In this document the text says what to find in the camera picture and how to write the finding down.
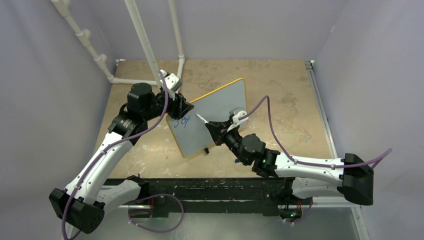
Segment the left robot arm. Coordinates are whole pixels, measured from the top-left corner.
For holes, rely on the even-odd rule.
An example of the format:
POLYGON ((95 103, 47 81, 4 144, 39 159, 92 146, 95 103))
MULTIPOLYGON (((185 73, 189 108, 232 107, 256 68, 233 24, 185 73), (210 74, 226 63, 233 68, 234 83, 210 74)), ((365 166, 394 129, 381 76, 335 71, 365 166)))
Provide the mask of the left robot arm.
POLYGON ((55 188, 49 195, 55 214, 61 219, 62 238, 68 238, 67 228, 92 233, 107 213, 125 203, 142 205, 168 199, 167 193, 152 194, 149 183, 135 175, 108 190, 102 187, 122 157, 153 129, 148 126, 150 120, 161 122, 165 115, 180 120, 193 108, 181 93, 167 86, 154 93, 147 83, 134 84, 87 165, 65 188, 55 188))

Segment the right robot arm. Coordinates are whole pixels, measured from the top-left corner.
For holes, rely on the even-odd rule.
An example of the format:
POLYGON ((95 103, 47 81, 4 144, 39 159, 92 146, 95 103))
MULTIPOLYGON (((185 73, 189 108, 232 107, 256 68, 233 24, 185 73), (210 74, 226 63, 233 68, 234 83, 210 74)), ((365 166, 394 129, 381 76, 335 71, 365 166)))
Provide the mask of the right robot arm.
POLYGON ((374 170, 359 156, 347 153, 343 158, 322 159, 287 156, 269 149, 252 133, 239 134, 229 121, 210 121, 206 129, 216 146, 226 145, 236 158, 263 178, 291 178, 280 196, 288 204, 315 196, 342 196, 363 206, 374 203, 374 170))

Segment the yellow framed whiteboard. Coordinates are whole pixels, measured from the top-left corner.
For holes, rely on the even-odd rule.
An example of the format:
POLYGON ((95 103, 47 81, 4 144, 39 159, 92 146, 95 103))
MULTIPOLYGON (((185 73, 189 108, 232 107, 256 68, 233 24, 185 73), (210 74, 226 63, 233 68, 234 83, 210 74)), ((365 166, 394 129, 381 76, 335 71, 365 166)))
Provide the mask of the yellow framed whiteboard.
POLYGON ((191 102, 192 110, 176 120, 170 116, 166 122, 183 158, 190 158, 205 148, 214 146, 213 139, 205 126, 203 117, 210 122, 229 120, 233 110, 247 112, 246 82, 236 79, 191 102))

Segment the whiteboard marker pen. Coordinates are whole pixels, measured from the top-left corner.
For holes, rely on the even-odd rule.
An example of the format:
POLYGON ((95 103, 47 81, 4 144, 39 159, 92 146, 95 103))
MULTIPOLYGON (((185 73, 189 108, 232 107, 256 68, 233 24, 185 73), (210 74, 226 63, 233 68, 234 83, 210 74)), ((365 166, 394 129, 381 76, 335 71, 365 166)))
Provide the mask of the whiteboard marker pen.
POLYGON ((205 123, 205 124, 207 124, 208 123, 208 121, 204 118, 204 117, 202 117, 200 114, 196 114, 196 116, 203 122, 203 123, 205 123))

